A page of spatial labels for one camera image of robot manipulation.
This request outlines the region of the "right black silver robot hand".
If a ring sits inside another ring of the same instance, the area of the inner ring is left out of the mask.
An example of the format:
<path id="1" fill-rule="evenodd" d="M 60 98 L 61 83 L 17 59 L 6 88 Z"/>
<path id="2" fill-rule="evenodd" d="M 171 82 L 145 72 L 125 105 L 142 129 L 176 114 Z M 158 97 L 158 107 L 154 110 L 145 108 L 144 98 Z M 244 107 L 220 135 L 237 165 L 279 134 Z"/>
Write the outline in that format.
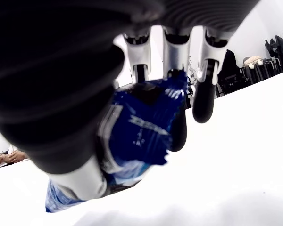
<path id="1" fill-rule="evenodd" d="M 97 199 L 186 141 L 191 30 L 204 29 L 192 108 L 207 122 L 226 45 L 255 0 L 0 0 L 0 132 L 54 190 Z"/>

